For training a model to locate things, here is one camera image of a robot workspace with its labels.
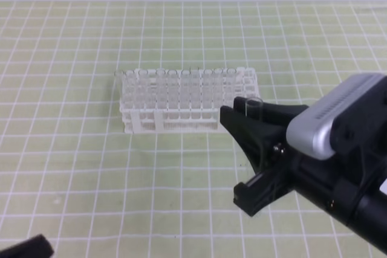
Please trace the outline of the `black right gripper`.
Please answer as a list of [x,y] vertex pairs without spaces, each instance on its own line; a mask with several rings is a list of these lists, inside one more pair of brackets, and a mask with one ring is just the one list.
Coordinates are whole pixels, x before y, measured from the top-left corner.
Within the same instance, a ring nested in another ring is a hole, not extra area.
[[249,216],[297,191],[334,218],[382,218],[386,194],[386,145],[381,137],[334,140],[327,160],[304,155],[285,142],[289,123],[308,105],[264,102],[262,119],[245,115],[247,98],[222,106],[220,123],[238,143],[255,175],[233,189],[234,203]]

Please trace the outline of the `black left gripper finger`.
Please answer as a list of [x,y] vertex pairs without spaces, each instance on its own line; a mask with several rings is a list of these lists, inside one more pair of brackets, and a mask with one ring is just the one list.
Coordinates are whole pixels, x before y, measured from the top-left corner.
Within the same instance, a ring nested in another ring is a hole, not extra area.
[[54,249],[43,234],[1,250],[1,258],[49,258],[53,255]]

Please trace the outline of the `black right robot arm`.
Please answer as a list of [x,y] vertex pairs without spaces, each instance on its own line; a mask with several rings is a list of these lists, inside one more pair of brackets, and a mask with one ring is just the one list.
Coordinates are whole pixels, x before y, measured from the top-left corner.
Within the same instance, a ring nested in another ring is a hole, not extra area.
[[344,224],[378,250],[386,251],[386,103],[361,98],[333,124],[334,155],[317,160],[285,139],[305,105],[273,105],[245,113],[243,98],[220,109],[220,122],[254,170],[234,189],[234,204],[249,216],[291,191]]

